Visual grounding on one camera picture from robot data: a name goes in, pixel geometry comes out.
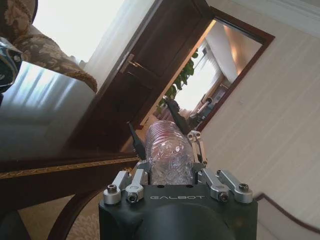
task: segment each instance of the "striped wallpaper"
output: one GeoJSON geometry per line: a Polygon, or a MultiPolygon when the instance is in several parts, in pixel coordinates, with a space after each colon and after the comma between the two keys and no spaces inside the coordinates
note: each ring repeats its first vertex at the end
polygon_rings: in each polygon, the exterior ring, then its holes
{"type": "Polygon", "coordinates": [[[231,0],[207,2],[275,36],[203,130],[209,167],[320,228],[320,39],[231,0]]]}

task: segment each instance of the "bolt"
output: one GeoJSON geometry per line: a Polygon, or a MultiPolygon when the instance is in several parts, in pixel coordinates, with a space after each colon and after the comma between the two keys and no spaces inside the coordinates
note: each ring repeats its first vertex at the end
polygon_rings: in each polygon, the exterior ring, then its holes
{"type": "Polygon", "coordinates": [[[239,184],[239,189],[243,192],[248,192],[249,191],[249,186],[248,184],[245,184],[245,183],[240,183],[239,184]]]}
{"type": "Polygon", "coordinates": [[[110,184],[106,186],[106,190],[108,191],[109,194],[114,194],[117,192],[117,186],[114,184],[110,184]]]}
{"type": "Polygon", "coordinates": [[[129,193],[128,201],[131,204],[135,204],[136,202],[138,202],[138,195],[135,192],[129,193]]]}
{"type": "Polygon", "coordinates": [[[220,192],[219,195],[218,195],[218,199],[219,199],[220,202],[225,203],[225,202],[228,201],[229,195],[226,192],[220,192]]]}

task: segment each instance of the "gold trim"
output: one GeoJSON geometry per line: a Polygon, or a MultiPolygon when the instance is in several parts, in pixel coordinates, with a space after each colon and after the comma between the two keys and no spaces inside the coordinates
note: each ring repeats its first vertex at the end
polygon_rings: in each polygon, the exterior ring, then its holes
{"type": "Polygon", "coordinates": [[[139,161],[138,157],[131,157],[131,158],[123,158],[123,159],[117,159],[117,160],[94,161],[94,162],[86,162],[86,163],[79,163],[79,164],[62,165],[62,166],[49,166],[49,167],[36,168],[36,169],[0,172],[0,180],[22,177],[22,176],[29,176],[29,175],[36,175],[36,174],[47,174],[52,172],[60,172],[60,171],[67,171],[67,170],[74,170],[74,169],[91,168],[91,167],[111,165],[111,164],[130,163],[130,162],[137,162],[137,161],[139,161]]]}

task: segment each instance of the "sunlight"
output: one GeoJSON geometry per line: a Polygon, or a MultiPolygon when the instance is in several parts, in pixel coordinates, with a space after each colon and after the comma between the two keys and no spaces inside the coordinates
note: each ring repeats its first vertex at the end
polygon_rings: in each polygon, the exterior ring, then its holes
{"type": "Polygon", "coordinates": [[[68,56],[87,62],[124,0],[40,0],[33,25],[68,56]]]}

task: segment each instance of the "door frame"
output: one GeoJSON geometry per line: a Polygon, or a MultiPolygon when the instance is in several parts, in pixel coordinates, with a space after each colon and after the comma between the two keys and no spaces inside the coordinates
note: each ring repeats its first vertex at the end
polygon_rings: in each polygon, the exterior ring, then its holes
{"type": "Polygon", "coordinates": [[[225,92],[223,97],[220,99],[219,102],[217,102],[212,111],[208,114],[208,116],[204,119],[204,121],[197,127],[198,131],[202,131],[206,125],[209,123],[209,121],[213,118],[213,116],[217,113],[217,111],[221,108],[221,106],[224,104],[224,102],[227,100],[227,98],[231,95],[231,93],[236,89],[236,87],[239,85],[239,83],[243,80],[243,78],[246,76],[246,74],[249,72],[249,70],[253,67],[253,65],[257,62],[257,60],[261,57],[261,55],[264,53],[264,51],[269,47],[271,42],[275,39],[275,36],[262,31],[246,22],[243,22],[223,11],[220,11],[214,7],[210,7],[212,14],[214,16],[214,20],[217,22],[220,22],[224,25],[227,25],[228,27],[231,27],[235,30],[240,31],[247,37],[255,40],[256,42],[261,44],[261,47],[259,50],[254,54],[252,59],[248,62],[248,64],[244,67],[244,69],[241,71],[241,73],[238,75],[238,77],[234,80],[234,82],[231,84],[229,89],[225,92]]]}

